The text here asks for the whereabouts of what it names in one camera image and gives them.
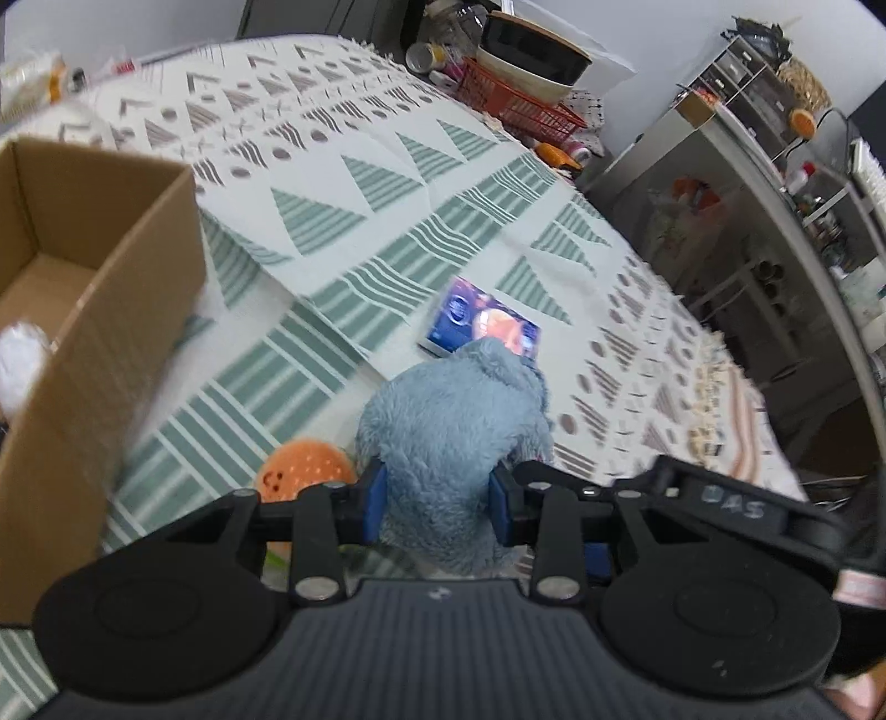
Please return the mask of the plush hamburger toy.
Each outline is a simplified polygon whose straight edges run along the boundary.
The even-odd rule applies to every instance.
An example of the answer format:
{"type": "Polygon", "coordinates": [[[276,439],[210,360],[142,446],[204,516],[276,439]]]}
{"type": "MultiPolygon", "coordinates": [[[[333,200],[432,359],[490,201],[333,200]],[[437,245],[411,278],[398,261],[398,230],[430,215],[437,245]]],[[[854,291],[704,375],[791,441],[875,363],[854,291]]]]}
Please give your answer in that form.
{"type": "Polygon", "coordinates": [[[255,476],[263,502],[293,501],[308,487],[326,481],[357,481],[352,459],[336,445],[314,438],[295,438],[279,445],[255,476]]]}

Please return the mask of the brown cardboard box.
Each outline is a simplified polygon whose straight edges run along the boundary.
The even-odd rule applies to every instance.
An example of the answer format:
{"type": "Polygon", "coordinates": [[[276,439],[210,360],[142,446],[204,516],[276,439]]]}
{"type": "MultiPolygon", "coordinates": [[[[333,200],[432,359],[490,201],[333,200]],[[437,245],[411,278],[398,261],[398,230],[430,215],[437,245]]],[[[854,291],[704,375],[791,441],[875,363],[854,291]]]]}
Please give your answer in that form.
{"type": "Polygon", "coordinates": [[[96,557],[108,493],[206,261],[181,163],[21,136],[2,152],[2,326],[48,336],[2,444],[2,621],[96,557]]]}

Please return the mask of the cream black bowl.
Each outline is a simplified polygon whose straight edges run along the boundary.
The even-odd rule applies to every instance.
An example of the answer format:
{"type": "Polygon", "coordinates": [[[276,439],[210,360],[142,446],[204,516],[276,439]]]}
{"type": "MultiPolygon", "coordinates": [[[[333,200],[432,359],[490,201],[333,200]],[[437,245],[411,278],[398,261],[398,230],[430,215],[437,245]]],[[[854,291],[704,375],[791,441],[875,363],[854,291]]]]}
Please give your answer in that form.
{"type": "Polygon", "coordinates": [[[593,63],[586,49],[502,11],[485,19],[476,61],[511,89],[545,105],[560,104],[593,63]]]}

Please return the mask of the grey drawer organizer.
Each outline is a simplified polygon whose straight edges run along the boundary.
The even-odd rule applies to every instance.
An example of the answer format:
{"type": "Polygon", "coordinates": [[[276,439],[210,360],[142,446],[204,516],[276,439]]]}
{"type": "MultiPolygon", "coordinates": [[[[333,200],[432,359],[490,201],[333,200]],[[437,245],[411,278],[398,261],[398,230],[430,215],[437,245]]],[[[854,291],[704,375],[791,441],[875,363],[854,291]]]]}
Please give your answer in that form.
{"type": "Polygon", "coordinates": [[[775,68],[737,34],[724,33],[724,42],[689,87],[725,106],[775,159],[799,138],[791,116],[804,110],[817,121],[832,105],[831,96],[801,61],[788,59],[775,68]]]}

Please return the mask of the patterned white green blanket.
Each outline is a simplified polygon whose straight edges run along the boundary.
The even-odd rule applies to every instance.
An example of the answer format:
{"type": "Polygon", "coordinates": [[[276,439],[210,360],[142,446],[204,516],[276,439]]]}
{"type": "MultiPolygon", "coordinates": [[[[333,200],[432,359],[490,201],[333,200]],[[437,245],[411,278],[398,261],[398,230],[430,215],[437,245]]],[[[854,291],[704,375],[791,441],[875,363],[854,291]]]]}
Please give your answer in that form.
{"type": "Polygon", "coordinates": [[[538,324],[559,468],[607,481],[673,453],[799,493],[759,390],[596,208],[371,49],[204,48],[23,135],[194,171],[206,296],[112,492],[105,549],[242,485],[292,436],[350,444],[374,388],[424,357],[457,277],[538,324]]]}

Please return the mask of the white side table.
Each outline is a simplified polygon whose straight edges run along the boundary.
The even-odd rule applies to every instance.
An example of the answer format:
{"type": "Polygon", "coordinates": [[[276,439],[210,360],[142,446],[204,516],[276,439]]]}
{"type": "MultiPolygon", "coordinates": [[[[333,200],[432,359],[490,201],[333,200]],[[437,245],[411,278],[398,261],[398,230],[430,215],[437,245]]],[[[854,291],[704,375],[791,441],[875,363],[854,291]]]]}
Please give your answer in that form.
{"type": "Polygon", "coordinates": [[[727,106],[685,91],[581,188],[722,333],[793,464],[883,462],[874,357],[781,174],[727,106]]]}

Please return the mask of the white soft bundle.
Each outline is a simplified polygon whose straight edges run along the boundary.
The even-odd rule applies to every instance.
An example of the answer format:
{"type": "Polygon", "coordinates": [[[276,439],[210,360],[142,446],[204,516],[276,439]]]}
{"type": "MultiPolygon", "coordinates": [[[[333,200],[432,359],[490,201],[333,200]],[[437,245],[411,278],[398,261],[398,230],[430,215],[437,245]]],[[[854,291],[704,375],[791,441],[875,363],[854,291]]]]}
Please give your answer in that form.
{"type": "Polygon", "coordinates": [[[0,407],[6,423],[24,408],[53,351],[44,330],[17,322],[0,335],[0,407]]]}

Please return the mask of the red plastic basket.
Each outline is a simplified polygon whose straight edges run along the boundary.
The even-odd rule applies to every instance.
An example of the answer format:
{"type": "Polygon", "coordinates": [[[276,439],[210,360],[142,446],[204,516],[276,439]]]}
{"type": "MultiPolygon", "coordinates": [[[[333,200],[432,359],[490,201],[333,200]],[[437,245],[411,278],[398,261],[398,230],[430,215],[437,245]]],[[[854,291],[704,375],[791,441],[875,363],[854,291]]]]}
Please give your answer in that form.
{"type": "Polygon", "coordinates": [[[587,127],[586,121],[566,106],[545,105],[542,100],[514,89],[472,59],[464,64],[455,97],[472,110],[496,117],[509,129],[556,146],[587,127]]]}

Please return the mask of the fluffy blue-grey plush toy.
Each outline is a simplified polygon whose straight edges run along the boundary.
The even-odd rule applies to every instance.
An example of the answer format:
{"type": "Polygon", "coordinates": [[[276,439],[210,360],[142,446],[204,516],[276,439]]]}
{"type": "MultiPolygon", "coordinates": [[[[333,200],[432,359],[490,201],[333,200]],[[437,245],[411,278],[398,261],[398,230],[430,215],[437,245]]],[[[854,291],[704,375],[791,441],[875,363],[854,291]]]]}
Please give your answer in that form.
{"type": "Polygon", "coordinates": [[[456,576],[508,570],[488,517],[497,465],[553,460],[538,366],[494,337],[416,364],[383,384],[357,424],[356,465],[388,470],[382,542],[456,576]]]}

